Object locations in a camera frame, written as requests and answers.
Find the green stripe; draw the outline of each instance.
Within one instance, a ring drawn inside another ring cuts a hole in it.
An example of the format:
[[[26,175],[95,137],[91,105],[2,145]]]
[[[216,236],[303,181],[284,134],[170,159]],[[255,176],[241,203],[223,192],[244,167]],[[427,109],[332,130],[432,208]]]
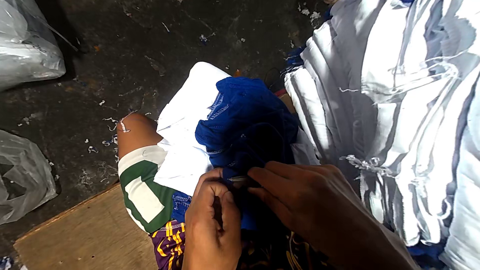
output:
[[[157,164],[143,160],[127,168],[120,176],[120,185],[123,191],[125,206],[132,211],[133,217],[142,224],[147,233],[153,233],[159,228],[165,226],[165,224],[171,219],[173,209],[172,196],[176,191],[175,189],[153,182],[157,171]],[[163,210],[149,223],[143,219],[133,202],[128,199],[128,193],[125,191],[125,186],[140,176],[142,181],[147,184],[163,206],[165,206],[165,208],[163,208]]]

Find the hand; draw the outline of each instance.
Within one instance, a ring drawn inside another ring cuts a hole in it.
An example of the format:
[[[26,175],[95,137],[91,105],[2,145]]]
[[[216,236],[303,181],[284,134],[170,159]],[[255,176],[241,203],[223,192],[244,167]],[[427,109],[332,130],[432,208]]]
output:
[[[403,242],[366,210],[339,169],[269,162],[250,188],[285,226],[343,269],[415,269]]]
[[[227,187],[210,182],[221,177],[221,169],[200,177],[185,213],[184,270],[234,270],[241,255],[240,211]],[[221,205],[220,225],[215,219],[214,201]]]

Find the dirty floor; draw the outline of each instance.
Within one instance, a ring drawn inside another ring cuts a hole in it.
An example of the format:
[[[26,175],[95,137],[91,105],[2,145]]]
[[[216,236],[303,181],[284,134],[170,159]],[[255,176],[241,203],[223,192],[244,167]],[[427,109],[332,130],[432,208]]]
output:
[[[198,61],[274,82],[288,52],[305,43],[326,10],[321,0],[37,3],[80,51],[58,38],[65,76],[1,92],[0,129],[38,144],[54,164],[60,193],[0,226],[0,257],[15,257],[19,236],[116,181],[116,145],[102,143],[115,134],[109,119],[132,110],[156,119]],[[89,153],[90,146],[98,153]]]

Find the wooden board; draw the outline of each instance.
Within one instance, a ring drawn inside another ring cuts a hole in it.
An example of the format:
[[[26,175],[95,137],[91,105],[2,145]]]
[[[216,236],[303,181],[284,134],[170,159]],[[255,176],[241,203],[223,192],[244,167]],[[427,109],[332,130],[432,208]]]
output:
[[[14,244],[29,270],[157,270],[150,237],[119,185],[39,225]]]

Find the white plastic bag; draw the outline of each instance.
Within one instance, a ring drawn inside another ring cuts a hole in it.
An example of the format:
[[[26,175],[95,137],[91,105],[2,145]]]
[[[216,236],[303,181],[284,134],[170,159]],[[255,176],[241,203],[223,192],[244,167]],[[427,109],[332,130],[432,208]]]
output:
[[[0,0],[0,91],[65,74],[63,56],[34,0]]]
[[[57,193],[38,146],[0,130],[0,224],[19,220]]]

